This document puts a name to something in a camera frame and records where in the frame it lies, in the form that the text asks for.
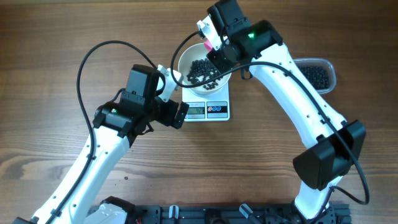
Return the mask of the pink scoop with blue handle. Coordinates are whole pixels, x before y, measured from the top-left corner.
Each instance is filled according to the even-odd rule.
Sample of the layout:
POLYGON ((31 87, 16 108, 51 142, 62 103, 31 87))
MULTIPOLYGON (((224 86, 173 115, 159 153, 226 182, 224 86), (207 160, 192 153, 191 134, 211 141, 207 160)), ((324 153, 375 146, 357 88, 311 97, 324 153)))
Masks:
POLYGON ((209 40, 206 40, 204 42, 204 46, 207 49, 207 51, 209 51, 209 52, 211 52, 213 50, 213 46, 212 46, 212 44, 211 44, 211 42, 209 40))

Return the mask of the white digital kitchen scale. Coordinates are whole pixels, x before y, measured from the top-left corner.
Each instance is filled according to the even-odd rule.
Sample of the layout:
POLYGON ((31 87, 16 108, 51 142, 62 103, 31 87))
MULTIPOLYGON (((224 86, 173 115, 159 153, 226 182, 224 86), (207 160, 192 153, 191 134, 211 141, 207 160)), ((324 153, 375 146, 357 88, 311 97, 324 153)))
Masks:
POLYGON ((192 89, 184 88, 182 101, 189 105, 185 122, 214 122, 230 119, 228 84, 209 95, 198 95, 192 89))

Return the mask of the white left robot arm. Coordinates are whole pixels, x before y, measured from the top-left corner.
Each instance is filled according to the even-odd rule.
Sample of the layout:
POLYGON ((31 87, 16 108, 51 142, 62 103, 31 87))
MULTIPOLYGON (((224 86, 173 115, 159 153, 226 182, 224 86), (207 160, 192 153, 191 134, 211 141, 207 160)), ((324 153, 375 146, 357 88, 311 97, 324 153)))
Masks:
POLYGON ((161 65, 133 66, 116 95, 120 100, 97 109, 85 147, 30 223, 134 223, 135 206, 125 200, 108 197, 97 209, 92 204, 136 138, 153 130, 151 122, 181 128, 188 105, 170 97, 182 80, 181 73, 161 65))

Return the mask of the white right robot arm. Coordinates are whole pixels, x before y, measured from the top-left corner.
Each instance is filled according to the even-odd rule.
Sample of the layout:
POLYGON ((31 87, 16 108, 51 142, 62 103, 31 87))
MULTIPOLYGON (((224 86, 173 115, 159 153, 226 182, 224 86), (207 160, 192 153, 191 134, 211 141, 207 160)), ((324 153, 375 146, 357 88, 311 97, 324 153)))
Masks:
POLYGON ((199 28, 212 46, 210 62, 222 74, 248 71, 296 127, 305 151, 293 160, 302 181, 294 205, 303 221, 316 222, 339 181, 359 167, 365 127, 347 122, 318 94, 269 21, 250 22, 236 1, 218 1, 207 13, 199 28))

